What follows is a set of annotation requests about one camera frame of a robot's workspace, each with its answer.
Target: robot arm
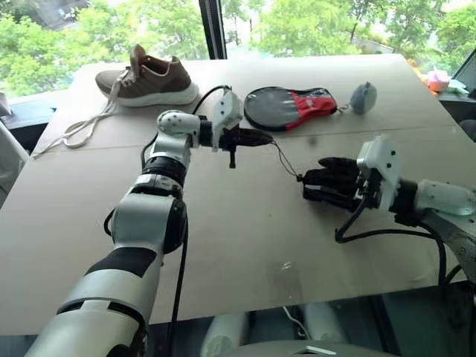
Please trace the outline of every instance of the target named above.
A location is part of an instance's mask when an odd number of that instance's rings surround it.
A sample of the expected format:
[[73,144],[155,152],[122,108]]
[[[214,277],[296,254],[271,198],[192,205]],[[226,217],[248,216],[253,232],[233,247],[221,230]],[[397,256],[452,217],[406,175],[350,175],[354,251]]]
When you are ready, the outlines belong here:
[[237,126],[241,116],[233,92],[226,92],[217,106],[219,117],[213,123],[178,111],[158,117],[150,157],[112,217],[112,252],[86,272],[27,356],[144,354],[164,255],[177,249],[187,234],[182,191],[190,149],[203,145],[234,153],[238,145],[272,141],[262,132]]
[[451,184],[400,178],[402,160],[383,137],[366,142],[357,160],[325,158],[323,169],[298,178],[306,199],[325,201],[354,212],[347,229],[365,208],[395,213],[395,221],[437,232],[454,252],[470,281],[476,283],[476,192]]

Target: sneaker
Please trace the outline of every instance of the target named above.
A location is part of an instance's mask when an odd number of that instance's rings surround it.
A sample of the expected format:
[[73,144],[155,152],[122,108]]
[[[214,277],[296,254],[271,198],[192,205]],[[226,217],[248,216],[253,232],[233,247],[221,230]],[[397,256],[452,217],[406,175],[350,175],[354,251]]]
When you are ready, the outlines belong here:
[[[182,105],[193,102],[199,87],[191,81],[177,57],[167,62],[146,54],[140,45],[131,50],[131,66],[120,80],[118,103],[123,106]],[[109,97],[114,81],[123,71],[103,71],[96,84]]]

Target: window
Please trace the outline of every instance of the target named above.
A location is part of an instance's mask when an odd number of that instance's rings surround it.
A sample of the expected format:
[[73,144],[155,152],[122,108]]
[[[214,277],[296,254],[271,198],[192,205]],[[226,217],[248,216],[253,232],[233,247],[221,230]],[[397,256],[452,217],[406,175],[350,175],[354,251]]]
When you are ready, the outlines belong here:
[[135,43],[161,58],[208,58],[198,0],[1,0],[0,33],[8,97],[68,88],[81,65],[127,62]]
[[222,0],[228,58],[400,53],[454,74],[476,48],[472,0]]

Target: white shoelace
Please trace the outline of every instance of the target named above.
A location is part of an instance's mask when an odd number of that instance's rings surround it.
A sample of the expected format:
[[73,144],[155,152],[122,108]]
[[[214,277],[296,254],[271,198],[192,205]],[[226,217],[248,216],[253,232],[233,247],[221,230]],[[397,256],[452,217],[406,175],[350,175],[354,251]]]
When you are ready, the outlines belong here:
[[[77,123],[70,125],[65,130],[64,134],[54,139],[52,142],[50,142],[46,147],[44,147],[39,152],[35,152],[32,155],[32,157],[38,158],[39,156],[43,155],[52,147],[60,145],[62,142],[70,149],[77,149],[78,147],[84,146],[89,141],[89,139],[91,139],[91,136],[94,134],[94,130],[96,129],[97,123],[99,123],[102,119],[110,117],[111,115],[114,114],[118,104],[118,95],[119,95],[121,81],[128,73],[129,73],[129,69],[125,70],[116,79],[116,81],[114,81],[111,87],[111,92],[109,93],[109,98],[107,100],[107,103],[104,106],[103,110],[101,110],[101,112],[98,115],[95,115],[89,118],[88,120],[78,121]],[[78,141],[77,143],[71,143],[69,141],[71,136],[77,134],[78,132],[80,132],[81,130],[85,129],[88,126],[91,126],[91,128],[89,129],[89,132],[86,135],[86,137],[84,137],[84,139],[82,139],[81,141]]]

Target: shoe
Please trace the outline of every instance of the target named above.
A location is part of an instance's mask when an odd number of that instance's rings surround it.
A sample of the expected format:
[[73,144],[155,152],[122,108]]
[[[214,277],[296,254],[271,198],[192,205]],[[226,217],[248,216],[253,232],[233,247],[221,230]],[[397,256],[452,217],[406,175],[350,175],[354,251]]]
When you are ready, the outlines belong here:
[[[140,45],[131,50],[131,66],[120,79],[117,102],[123,106],[182,105],[193,102],[199,87],[191,81],[177,57],[171,62],[146,54]],[[96,84],[109,97],[112,85],[123,71],[103,71]]]

